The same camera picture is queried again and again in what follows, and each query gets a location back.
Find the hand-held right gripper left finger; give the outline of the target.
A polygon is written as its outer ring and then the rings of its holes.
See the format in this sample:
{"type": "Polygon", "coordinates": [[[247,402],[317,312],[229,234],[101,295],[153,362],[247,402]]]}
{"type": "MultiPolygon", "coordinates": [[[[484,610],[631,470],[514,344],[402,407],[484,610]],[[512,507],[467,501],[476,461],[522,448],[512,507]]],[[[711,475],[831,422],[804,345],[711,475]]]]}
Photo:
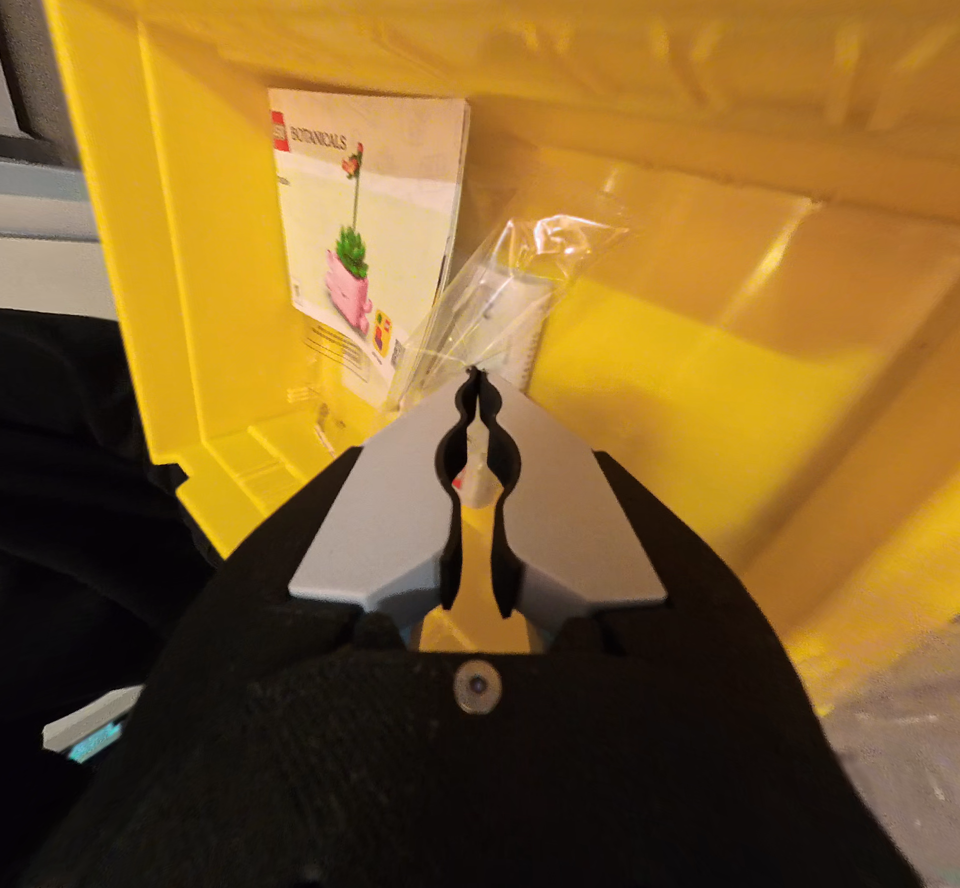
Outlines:
{"type": "Polygon", "coordinates": [[[406,644],[461,582],[461,499],[479,371],[468,369],[360,448],[289,583],[297,600],[384,615],[406,644]]]}

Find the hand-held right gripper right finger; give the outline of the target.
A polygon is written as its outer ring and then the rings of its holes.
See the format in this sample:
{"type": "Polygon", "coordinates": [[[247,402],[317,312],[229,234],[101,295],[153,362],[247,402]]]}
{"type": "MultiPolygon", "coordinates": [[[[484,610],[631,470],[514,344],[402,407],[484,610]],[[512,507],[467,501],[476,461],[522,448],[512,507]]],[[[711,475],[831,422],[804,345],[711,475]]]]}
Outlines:
{"type": "Polygon", "coordinates": [[[666,603],[667,593],[591,447],[506,378],[482,372],[486,464],[501,486],[494,600],[551,636],[572,618],[666,603]]]}

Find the yellow storage bins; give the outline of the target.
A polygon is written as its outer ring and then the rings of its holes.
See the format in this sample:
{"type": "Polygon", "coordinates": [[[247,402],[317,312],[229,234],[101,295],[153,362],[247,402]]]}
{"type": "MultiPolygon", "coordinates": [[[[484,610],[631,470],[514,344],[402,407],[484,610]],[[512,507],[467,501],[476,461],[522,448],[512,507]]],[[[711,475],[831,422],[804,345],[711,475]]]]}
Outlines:
{"type": "Polygon", "coordinates": [[[375,415],[289,300],[268,88],[471,107],[458,249],[630,235],[531,395],[743,578],[823,712],[958,616],[959,0],[42,0],[150,459],[228,555],[375,415]]]}

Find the clear printed plastic bag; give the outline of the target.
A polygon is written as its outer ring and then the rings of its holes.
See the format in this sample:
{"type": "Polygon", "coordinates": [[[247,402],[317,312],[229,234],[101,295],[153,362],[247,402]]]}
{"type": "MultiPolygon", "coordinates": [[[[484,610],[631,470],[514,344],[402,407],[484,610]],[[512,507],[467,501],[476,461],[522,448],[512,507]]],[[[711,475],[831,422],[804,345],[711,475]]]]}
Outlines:
{"type": "Polygon", "coordinates": [[[620,219],[509,218],[466,260],[405,343],[383,411],[408,411],[472,367],[525,392],[552,312],[629,233],[620,219]]]}

